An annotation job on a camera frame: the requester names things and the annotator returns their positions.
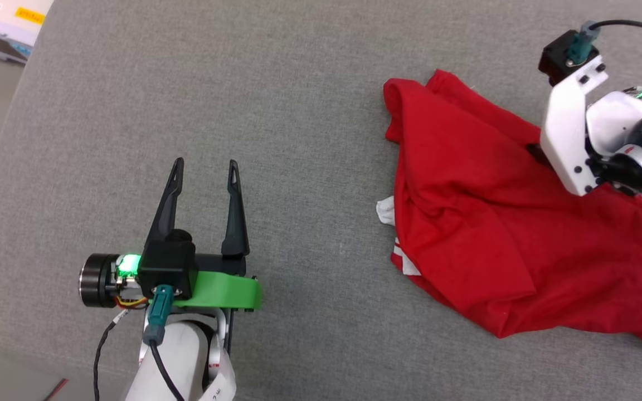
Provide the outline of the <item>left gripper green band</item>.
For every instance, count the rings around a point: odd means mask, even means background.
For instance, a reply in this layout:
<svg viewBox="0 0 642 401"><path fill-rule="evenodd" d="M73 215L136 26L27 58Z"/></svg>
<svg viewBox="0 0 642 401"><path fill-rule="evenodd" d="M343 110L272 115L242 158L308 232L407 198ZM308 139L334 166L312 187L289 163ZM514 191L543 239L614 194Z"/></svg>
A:
<svg viewBox="0 0 642 401"><path fill-rule="evenodd" d="M184 159L176 158L164 186L145 246L168 238L175 228L177 199L182 192ZM176 295L173 306L254 310L261 305L262 290L254 277L244 277L245 257L250 253L239 165L230 160L227 180L230 196L227 228L222 241L222 255L196 254L196 279L193 294L188 300ZM80 297L87 307L120 307L140 309L152 302L138 283L138 264L135 254L92 254L80 272Z"/></svg>

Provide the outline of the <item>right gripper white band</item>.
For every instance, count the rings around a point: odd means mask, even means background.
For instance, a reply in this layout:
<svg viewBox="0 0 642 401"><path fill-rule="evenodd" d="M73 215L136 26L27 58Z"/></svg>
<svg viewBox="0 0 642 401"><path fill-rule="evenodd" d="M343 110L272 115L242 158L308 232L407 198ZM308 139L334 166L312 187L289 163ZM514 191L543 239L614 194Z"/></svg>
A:
<svg viewBox="0 0 642 401"><path fill-rule="evenodd" d="M596 188L596 178L586 164L586 95L608 79L602 56L555 84L548 97L540 144L526 150L540 164L547 160L564 188L577 196Z"/></svg>

